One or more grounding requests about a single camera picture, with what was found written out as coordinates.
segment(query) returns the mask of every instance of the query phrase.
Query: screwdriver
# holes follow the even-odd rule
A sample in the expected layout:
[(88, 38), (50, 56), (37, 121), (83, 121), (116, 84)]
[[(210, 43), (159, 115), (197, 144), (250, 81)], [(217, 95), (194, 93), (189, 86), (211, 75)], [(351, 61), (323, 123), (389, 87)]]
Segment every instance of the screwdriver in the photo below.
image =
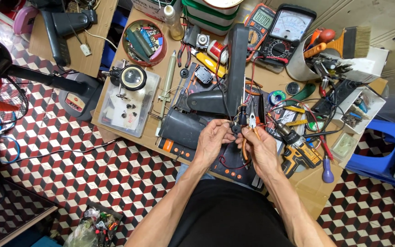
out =
[(323, 181), (328, 184), (333, 183), (334, 176), (333, 176), (332, 170), (330, 168), (330, 159), (327, 155), (324, 155), (323, 167), (324, 167)]

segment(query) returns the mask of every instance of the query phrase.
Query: analog multimeter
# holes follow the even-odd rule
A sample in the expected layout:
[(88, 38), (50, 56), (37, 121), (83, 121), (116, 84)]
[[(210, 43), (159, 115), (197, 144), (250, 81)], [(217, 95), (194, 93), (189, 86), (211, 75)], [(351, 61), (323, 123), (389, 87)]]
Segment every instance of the analog multimeter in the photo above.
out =
[(263, 3), (258, 4), (249, 15), (245, 22), (245, 27), (249, 28), (247, 62), (265, 39), (274, 17), (275, 11)]
[(280, 5), (260, 49), (268, 58), (261, 61), (286, 66), (315, 19), (315, 11), (293, 4)]

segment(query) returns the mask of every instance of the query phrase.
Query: glue bottle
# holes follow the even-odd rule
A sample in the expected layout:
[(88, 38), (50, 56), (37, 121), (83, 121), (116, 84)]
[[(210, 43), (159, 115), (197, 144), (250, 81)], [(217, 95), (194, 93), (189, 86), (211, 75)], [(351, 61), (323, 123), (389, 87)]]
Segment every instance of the glue bottle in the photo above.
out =
[(170, 36), (174, 40), (181, 40), (184, 37), (184, 28), (181, 26), (180, 14), (176, 14), (175, 9), (171, 5), (164, 8), (165, 23), (170, 29)]

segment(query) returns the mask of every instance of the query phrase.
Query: white plastic container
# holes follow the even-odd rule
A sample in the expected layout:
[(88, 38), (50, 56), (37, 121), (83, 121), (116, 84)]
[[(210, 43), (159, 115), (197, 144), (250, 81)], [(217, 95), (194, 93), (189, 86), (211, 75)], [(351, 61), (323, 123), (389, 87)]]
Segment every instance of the white plastic container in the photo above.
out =
[(221, 26), (221, 25), (216, 25), (213, 23), (210, 23), (206, 20), (202, 20), (198, 17), (192, 16), (191, 14), (187, 15), (187, 20), (193, 24), (199, 26), (201, 29), (204, 29), (205, 31), (211, 32), (215, 35), (219, 36), (225, 36), (229, 29), (231, 28), (231, 25), (228, 26)]
[[(381, 110), (381, 108), (384, 106), (386, 101), (379, 97), (377, 94), (372, 92), (368, 87), (362, 86), (358, 87), (352, 92), (345, 100), (343, 103), (339, 105), (339, 107), (342, 108), (343, 112), (346, 113), (352, 104), (355, 102), (355, 100), (359, 97), (361, 93), (364, 93), (370, 100), (370, 104), (368, 106), (368, 112), (361, 113), (359, 114), (362, 117), (362, 121), (357, 124), (354, 128), (351, 126), (348, 126), (347, 124), (344, 126), (344, 132), (351, 133), (351, 134), (362, 134), (365, 131), (365, 128), (368, 126), (368, 124), (373, 120), (373, 118), (377, 115), (377, 113)], [(340, 127), (344, 124), (343, 115), (341, 110), (338, 108), (335, 116), (332, 119), (332, 123), (334, 123), (336, 126)]]
[(196, 3), (200, 3), (202, 5), (205, 5), (208, 8), (212, 8), (212, 9), (216, 10), (217, 12), (220, 12), (222, 14), (227, 14), (227, 15), (234, 14), (236, 12), (236, 10), (239, 8), (239, 6), (237, 5), (235, 7), (228, 8), (228, 9), (217, 9), (217, 8), (213, 8), (210, 5), (208, 5), (208, 3), (206, 3), (204, 0), (194, 0), (194, 1)]
[(236, 18), (238, 13), (237, 9), (233, 14), (222, 14), (212, 8), (207, 7), (206, 5), (202, 5), (193, 0), (182, 0), (182, 3), (187, 9), (187, 15), (192, 15), (194, 17), (198, 17), (200, 19), (209, 21), (210, 23), (221, 26), (228, 26), (233, 24), (234, 19)]

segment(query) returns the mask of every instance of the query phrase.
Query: red-handled pliers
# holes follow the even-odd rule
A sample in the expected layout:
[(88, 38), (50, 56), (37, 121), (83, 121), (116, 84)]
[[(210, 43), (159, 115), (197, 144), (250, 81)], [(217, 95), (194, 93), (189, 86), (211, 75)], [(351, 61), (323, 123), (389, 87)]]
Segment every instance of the red-handled pliers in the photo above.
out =
[(178, 52), (178, 66), (182, 66), (182, 54), (184, 53), (185, 48), (187, 48), (187, 62), (185, 63), (185, 68), (188, 69), (191, 63), (191, 49), (190, 46), (187, 45), (186, 43), (181, 41), (181, 48), (179, 49)]

